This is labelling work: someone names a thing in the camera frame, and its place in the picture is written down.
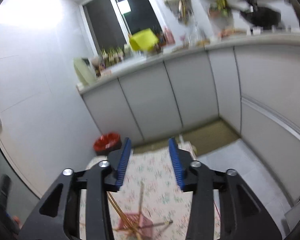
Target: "window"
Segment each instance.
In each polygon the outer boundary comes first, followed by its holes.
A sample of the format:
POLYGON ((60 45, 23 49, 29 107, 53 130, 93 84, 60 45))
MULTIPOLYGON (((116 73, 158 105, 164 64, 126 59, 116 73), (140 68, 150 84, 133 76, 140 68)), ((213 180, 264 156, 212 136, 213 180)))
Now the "window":
POLYGON ((92 0, 83 8, 98 53, 123 48, 128 34, 162 30, 149 0, 92 0))
POLYGON ((152 9, 149 0, 117 0, 120 3, 126 3, 130 6, 130 12, 123 14, 127 28, 131 34, 141 30, 151 28, 161 31, 161 26, 152 9))
POLYGON ((93 0, 85 7, 91 22, 90 32, 95 35, 98 50, 123 47, 127 43, 110 0, 93 0))

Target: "red bin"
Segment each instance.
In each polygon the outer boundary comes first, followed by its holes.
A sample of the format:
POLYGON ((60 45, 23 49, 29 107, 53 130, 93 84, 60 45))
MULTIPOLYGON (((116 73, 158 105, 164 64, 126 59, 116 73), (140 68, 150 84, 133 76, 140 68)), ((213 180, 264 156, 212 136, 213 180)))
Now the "red bin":
POLYGON ((97 155, 108 155, 109 152, 120 149, 122 146, 120 134, 111 132, 103 134, 99 137, 93 148, 96 151, 97 155))

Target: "white wall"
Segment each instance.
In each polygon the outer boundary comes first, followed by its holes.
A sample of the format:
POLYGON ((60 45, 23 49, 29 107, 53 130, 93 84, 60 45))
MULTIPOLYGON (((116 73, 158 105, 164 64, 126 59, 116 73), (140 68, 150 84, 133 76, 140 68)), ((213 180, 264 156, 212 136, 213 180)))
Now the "white wall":
POLYGON ((43 194, 64 168, 79 171, 100 135, 73 57, 90 57, 73 0, 4 0, 0 6, 0 140, 26 183, 43 194))

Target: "yellow container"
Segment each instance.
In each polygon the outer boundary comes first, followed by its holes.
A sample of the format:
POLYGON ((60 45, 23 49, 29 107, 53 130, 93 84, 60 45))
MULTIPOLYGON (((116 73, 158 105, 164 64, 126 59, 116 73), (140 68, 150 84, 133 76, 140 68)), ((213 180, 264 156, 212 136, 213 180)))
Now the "yellow container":
POLYGON ((159 42, 158 37, 154 35, 154 33, 150 28, 137 32, 129 38, 130 46, 134 51, 151 50, 153 46, 158 42, 159 42))

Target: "window frame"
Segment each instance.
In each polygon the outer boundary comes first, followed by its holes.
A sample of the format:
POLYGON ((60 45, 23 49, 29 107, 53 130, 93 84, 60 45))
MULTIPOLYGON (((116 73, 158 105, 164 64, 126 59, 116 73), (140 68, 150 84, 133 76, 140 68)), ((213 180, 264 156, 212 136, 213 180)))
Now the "window frame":
MULTIPOLYGON (((91 22, 90 22, 90 19, 89 19, 89 15, 86 14, 86 12, 84 10, 84 6, 87 3, 89 3, 90 1, 92 1, 92 0, 84 0, 79 5, 79 8, 80 8, 81 18, 83 20, 84 30, 87 34, 89 44, 92 48, 94 56, 97 56, 101 53, 100 46, 99 46, 98 41, 96 39, 96 36, 94 34, 94 31, 93 31, 93 28, 92 28, 92 25, 91 25, 91 22)), ((120 13, 119 7, 117 5, 117 0, 110 0, 110 1, 111 1, 111 4, 112 4, 112 7, 114 9, 115 15, 117 17, 117 20, 119 22, 119 25, 121 27, 123 36, 125 37, 125 39, 127 41, 127 44, 129 44, 129 34, 130 34, 129 27, 125 22, 124 16, 120 13)), ((166 23, 167 21, 164 18, 163 13, 162 13, 157 1, 156 0, 149 0, 149 2, 150 2, 151 7, 154 11, 154 14, 156 15, 156 17, 158 19, 158 22, 159 22, 161 28, 163 29, 165 26, 167 26, 167 23, 166 23)))

